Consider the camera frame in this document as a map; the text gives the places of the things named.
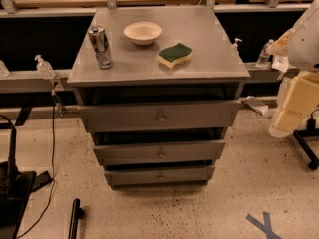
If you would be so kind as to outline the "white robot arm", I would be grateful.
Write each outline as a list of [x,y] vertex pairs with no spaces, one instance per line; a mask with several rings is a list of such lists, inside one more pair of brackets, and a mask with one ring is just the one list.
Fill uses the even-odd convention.
[[268,49],[285,56],[300,73],[280,85],[269,134],[282,138],[291,135],[319,105],[319,0],[309,8]]

